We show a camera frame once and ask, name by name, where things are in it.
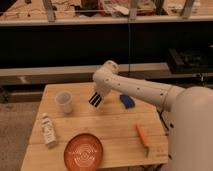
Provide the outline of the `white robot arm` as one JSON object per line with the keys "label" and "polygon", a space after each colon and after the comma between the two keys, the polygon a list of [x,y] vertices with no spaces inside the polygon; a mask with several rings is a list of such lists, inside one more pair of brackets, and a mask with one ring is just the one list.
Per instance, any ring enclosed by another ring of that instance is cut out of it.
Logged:
{"label": "white robot arm", "polygon": [[98,106],[115,90],[169,113],[168,164],[165,171],[213,171],[213,89],[179,86],[123,77],[108,60],[93,74]]}

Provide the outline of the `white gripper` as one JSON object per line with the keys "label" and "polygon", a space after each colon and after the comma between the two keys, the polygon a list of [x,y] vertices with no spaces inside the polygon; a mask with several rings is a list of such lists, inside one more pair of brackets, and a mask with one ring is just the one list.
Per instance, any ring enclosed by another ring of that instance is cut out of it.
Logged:
{"label": "white gripper", "polygon": [[89,103],[93,104],[94,107],[98,107],[99,104],[101,103],[102,101],[101,96],[106,96],[111,91],[111,88],[105,82],[107,76],[108,76],[107,73],[99,71],[93,74],[93,81],[95,82],[96,92],[90,98]]}

